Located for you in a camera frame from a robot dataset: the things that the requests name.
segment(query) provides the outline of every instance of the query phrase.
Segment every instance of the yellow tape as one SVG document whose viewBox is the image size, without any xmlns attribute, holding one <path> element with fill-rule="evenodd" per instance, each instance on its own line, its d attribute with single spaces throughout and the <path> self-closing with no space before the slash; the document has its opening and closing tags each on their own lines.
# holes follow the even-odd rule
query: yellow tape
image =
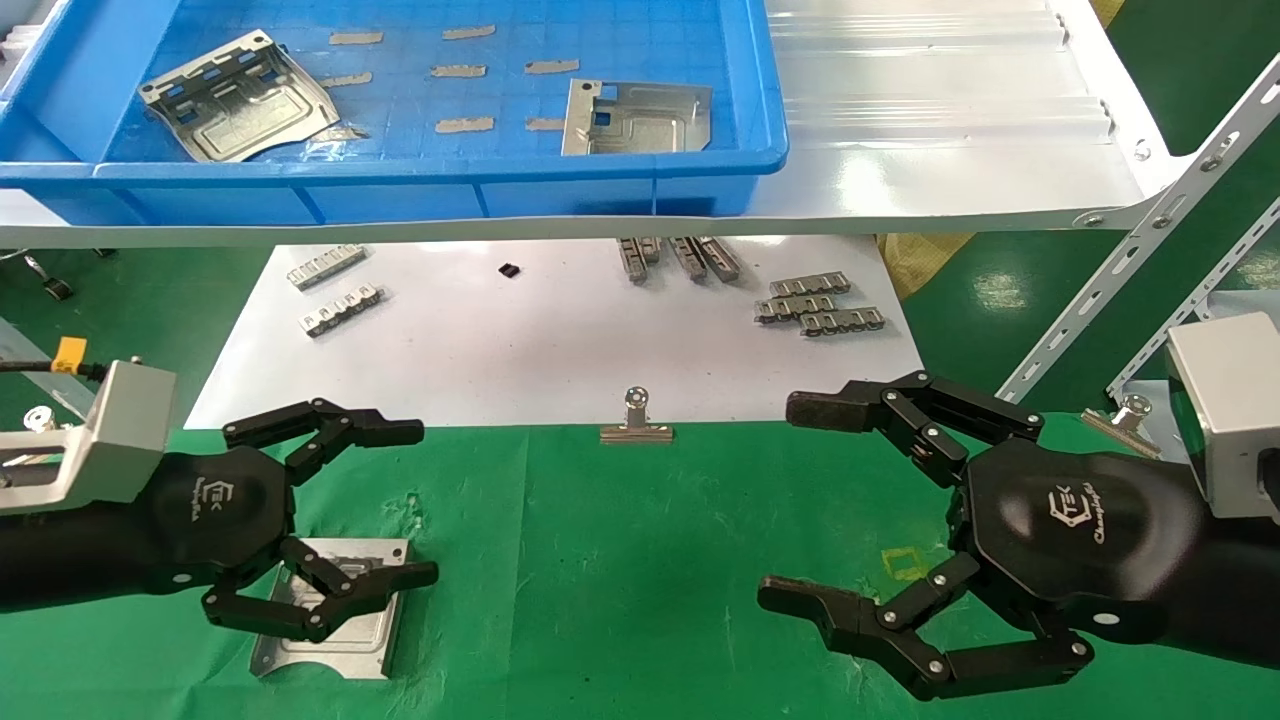
<svg viewBox="0 0 1280 720">
<path fill-rule="evenodd" d="M 58 355 L 54 357 L 52 370 L 55 373 L 74 375 L 79 370 L 81 363 L 84 361 L 84 350 L 87 348 L 87 340 L 82 337 L 64 337 L 58 343 Z"/>
</svg>

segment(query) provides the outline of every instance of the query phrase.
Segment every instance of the white table surface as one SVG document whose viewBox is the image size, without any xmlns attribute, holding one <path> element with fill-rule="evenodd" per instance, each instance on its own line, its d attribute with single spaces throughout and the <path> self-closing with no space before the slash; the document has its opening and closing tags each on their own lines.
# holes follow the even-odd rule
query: white table surface
<svg viewBox="0 0 1280 720">
<path fill-rule="evenodd" d="M 371 246 L 300 292 L 285 273 L 329 246 L 278 247 L 186 427 L 317 396 L 431 427 L 620 423 L 635 384 L 653 421 L 780 420 L 791 391 L 920 368 L 870 237 L 724 240 L 744 265 L 736 286 L 690 282 L 666 247 L 636 287 L 613 240 L 561 240 Z M 503 263 L 524 272 L 507 279 Z M 829 270 L 855 286 L 841 306 L 878 306 L 883 331 L 804 338 L 753 320 L 769 281 Z M 301 331 L 301 315 L 365 282 L 385 288 L 383 305 L 316 340 Z"/>
</svg>

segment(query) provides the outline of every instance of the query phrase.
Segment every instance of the metal clip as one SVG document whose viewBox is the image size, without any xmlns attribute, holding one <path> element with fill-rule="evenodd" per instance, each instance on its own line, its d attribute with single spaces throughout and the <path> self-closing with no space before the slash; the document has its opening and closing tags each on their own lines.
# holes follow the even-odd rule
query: metal clip
<svg viewBox="0 0 1280 720">
<path fill-rule="evenodd" d="M 676 433 L 667 425 L 650 425 L 649 391 L 643 387 L 627 389 L 627 424 L 604 425 L 600 428 L 600 442 L 603 445 L 671 445 Z"/>
<path fill-rule="evenodd" d="M 1085 425 L 1102 430 L 1112 439 L 1123 443 L 1144 457 L 1160 457 L 1160 446 L 1139 434 L 1142 421 L 1151 414 L 1151 401 L 1140 395 L 1126 395 L 1116 414 L 1107 416 L 1097 410 L 1085 410 L 1080 419 Z"/>
</svg>

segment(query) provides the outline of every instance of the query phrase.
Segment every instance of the logo on robotic hand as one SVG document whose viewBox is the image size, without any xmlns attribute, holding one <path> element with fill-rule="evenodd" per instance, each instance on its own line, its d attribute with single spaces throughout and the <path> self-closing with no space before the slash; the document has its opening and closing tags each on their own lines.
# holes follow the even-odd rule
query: logo on robotic hand
<svg viewBox="0 0 1280 720">
<path fill-rule="evenodd" d="M 1057 486 L 1056 491 L 1048 493 L 1048 514 L 1061 520 L 1068 528 L 1094 520 L 1093 542 L 1098 544 L 1106 542 L 1107 529 L 1103 521 L 1106 511 L 1102 510 L 1102 497 L 1093 489 L 1093 483 L 1084 483 L 1084 489 L 1080 493 L 1073 491 L 1071 486 Z"/>
<path fill-rule="evenodd" d="M 224 502 L 230 502 L 236 492 L 236 486 L 215 480 L 206 483 L 205 478 L 196 478 L 196 489 L 191 491 L 191 521 L 200 520 L 200 512 L 205 507 L 209 510 L 221 510 Z"/>
</svg>

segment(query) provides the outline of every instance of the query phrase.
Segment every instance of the white shelf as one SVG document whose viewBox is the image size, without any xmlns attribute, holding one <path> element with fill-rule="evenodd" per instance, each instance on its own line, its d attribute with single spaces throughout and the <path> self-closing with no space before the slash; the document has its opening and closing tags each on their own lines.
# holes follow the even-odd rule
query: white shelf
<svg viewBox="0 0 1280 720">
<path fill-rule="evenodd" d="M 787 165 L 740 218 L 379 224 L 369 242 L 1069 228 L 1153 200 L 1170 158 L 1088 0 L 767 0 Z M 14 219 L 12 224 L 42 224 Z M 340 242 L 343 227 L 27 228 L 10 243 Z"/>
</svg>

